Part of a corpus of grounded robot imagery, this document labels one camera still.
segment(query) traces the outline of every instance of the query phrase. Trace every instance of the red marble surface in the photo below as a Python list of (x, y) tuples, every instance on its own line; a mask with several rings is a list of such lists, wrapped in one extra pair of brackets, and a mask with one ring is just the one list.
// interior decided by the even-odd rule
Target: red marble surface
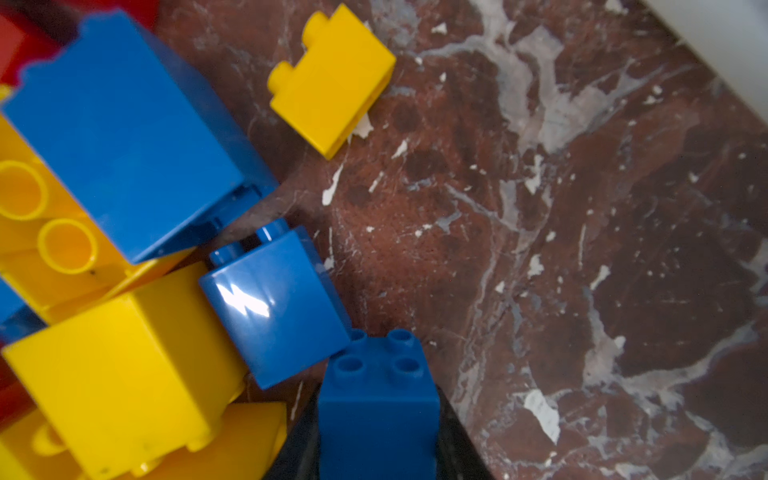
[[(765, 479), (768, 128), (621, 3), (350, 1), (398, 64), (328, 162), (266, 78), (338, 2), (161, 1), (283, 183), (199, 255), (305, 225), (356, 326), (422, 339), (498, 478)], [(322, 374), (244, 399), (293, 418)]]

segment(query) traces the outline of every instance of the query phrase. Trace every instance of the small yellow brick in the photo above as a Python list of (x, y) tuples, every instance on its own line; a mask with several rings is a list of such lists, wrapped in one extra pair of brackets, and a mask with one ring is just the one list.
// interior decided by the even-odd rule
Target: small yellow brick
[(296, 67), (280, 62), (272, 109), (330, 160), (392, 77), (395, 55), (344, 5), (310, 17)]

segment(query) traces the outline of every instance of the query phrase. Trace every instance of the yellow toy block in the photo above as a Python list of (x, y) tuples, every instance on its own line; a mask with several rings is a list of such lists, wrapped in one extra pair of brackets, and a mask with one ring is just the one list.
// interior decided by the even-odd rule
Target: yellow toy block
[[(142, 480), (258, 480), (286, 439), (284, 403), (235, 403), (222, 417), (221, 433), (205, 449), (169, 454)], [(126, 474), (119, 480), (131, 480)]]
[(395, 55), (344, 4), (330, 19), (315, 12), (302, 43), (295, 68), (281, 61), (272, 70), (270, 105), (330, 160), (389, 83)]
[(33, 445), (49, 433), (40, 410), (35, 410), (0, 432), (0, 478), (2, 480), (85, 480), (68, 452), (38, 455)]
[(242, 391), (247, 368), (197, 284), (206, 272), (187, 266), (3, 349), (91, 480), (202, 449)]
[(162, 276), (190, 250), (131, 265), (0, 116), (0, 276), (48, 324)]

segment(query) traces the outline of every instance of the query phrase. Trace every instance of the toy building block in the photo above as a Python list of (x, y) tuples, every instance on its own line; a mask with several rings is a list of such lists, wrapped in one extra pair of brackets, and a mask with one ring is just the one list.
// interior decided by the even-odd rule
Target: toy building block
[[(205, 449), (169, 454), (142, 480), (258, 480), (286, 439), (284, 403), (234, 403), (221, 417), (221, 432)], [(119, 480), (131, 480), (126, 474)]]
[(277, 181), (205, 79), (125, 13), (28, 68), (8, 119), (129, 262), (213, 238)]
[[(45, 456), (38, 452), (48, 448)], [(0, 432), (0, 478), (8, 480), (85, 480), (78, 464), (34, 410)]]
[(0, 321), (0, 343), (10, 345), (45, 327), (45, 322), (35, 315), (31, 308), (24, 305), (19, 311)]
[[(478, 454), (469, 434), (439, 386), (437, 392), (441, 412), (436, 480), (493, 480), (488, 466)], [(318, 430), (315, 391), (262, 480), (317, 480), (320, 452)]]
[(10, 286), (0, 280), (0, 323), (10, 318), (24, 306), (24, 300), (19, 298)]
[(352, 322), (304, 227), (280, 219), (257, 233), (249, 253), (239, 243), (212, 253), (200, 286), (267, 389), (349, 345)]
[(50, 58), (59, 46), (21, 15), (0, 12), (0, 84), (16, 86), (19, 72), (33, 61)]
[(46, 323), (152, 281), (189, 253), (131, 265), (1, 115), (0, 232), (0, 276)]
[(44, 328), (40, 317), (0, 280), (0, 344), (11, 344)]
[(147, 30), (154, 28), (157, 20), (158, 0), (56, 0), (87, 13), (106, 12), (122, 8), (132, 19), (141, 23)]
[(320, 480), (435, 478), (440, 398), (419, 341), (353, 330), (318, 399)]
[(296, 67), (281, 61), (267, 81), (277, 114), (330, 160), (392, 77), (395, 55), (344, 5), (315, 12)]
[(35, 403), (18, 382), (5, 361), (0, 358), (0, 432), (13, 422), (31, 412)]
[(91, 480), (140, 475), (217, 434), (247, 368), (195, 263), (28, 336), (2, 355)]

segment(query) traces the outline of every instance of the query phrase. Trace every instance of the blue toy block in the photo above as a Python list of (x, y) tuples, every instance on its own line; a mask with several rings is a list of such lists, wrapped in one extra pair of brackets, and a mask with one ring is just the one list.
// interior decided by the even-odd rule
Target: blue toy block
[(8, 284), (0, 280), (0, 322), (21, 310), (26, 304)]
[(0, 280), (0, 343), (10, 345), (45, 327), (24, 300)]
[(434, 480), (440, 398), (419, 340), (352, 338), (320, 389), (320, 480)]
[(123, 12), (22, 79), (5, 115), (131, 263), (210, 240), (277, 188), (202, 75)]
[(200, 286), (267, 389), (349, 345), (352, 322), (304, 227), (280, 219), (257, 233), (249, 253), (238, 243), (212, 253)]

